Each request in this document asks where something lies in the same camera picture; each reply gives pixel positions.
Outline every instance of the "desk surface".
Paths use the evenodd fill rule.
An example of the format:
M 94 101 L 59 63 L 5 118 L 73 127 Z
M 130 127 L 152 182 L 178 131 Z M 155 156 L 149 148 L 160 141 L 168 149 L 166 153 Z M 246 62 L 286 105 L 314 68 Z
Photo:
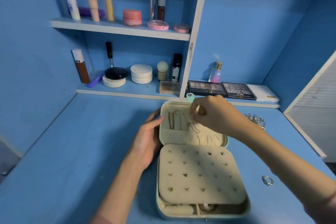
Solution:
M 109 187 L 138 127 L 163 100 L 77 94 L 0 185 L 1 223 L 86 223 Z M 266 120 L 284 146 L 334 177 L 283 114 L 237 107 Z M 313 223 L 300 202 L 245 145 L 230 139 L 252 209 L 227 223 Z M 141 176 L 128 223 L 163 223 L 155 207 L 156 161 Z M 274 186 L 263 184 L 268 175 Z M 194 223 L 180 220 L 174 223 Z

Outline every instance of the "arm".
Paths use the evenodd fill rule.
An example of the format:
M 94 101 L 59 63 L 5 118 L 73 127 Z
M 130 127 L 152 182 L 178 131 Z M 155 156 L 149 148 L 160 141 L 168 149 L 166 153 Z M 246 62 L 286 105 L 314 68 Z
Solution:
M 155 119 L 159 114 L 157 109 L 140 127 L 91 224 L 126 223 L 141 174 L 161 147 L 157 126 L 163 116 Z
M 221 96 L 196 98 L 190 114 L 196 122 L 247 145 L 305 206 L 322 204 L 335 195 L 334 180 L 283 147 Z

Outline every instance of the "the nudes eyeshadow palette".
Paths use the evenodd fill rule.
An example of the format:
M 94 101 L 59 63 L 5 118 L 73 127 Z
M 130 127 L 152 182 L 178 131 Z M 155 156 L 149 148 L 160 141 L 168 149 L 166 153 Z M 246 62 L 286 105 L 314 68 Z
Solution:
M 255 100 L 253 93 L 243 83 L 222 82 L 228 98 Z
M 216 82 L 188 81 L 188 92 L 197 96 L 221 95 L 227 97 L 223 85 Z

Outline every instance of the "silver ring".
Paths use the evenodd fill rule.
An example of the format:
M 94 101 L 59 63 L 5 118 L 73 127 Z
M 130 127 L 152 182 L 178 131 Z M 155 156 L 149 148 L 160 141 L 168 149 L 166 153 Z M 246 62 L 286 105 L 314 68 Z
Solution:
M 273 179 L 272 179 L 271 177 L 267 176 L 267 175 L 266 175 L 266 176 L 262 176 L 262 181 L 263 181 L 267 186 L 273 186 L 273 184 L 274 184 Z

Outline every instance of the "jewelry box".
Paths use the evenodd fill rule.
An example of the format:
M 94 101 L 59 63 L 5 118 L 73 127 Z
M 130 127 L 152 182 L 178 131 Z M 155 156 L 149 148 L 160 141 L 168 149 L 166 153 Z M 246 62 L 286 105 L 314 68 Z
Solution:
M 165 218 L 242 218 L 250 200 L 229 139 L 192 121 L 191 103 L 168 101 L 159 138 L 156 199 Z

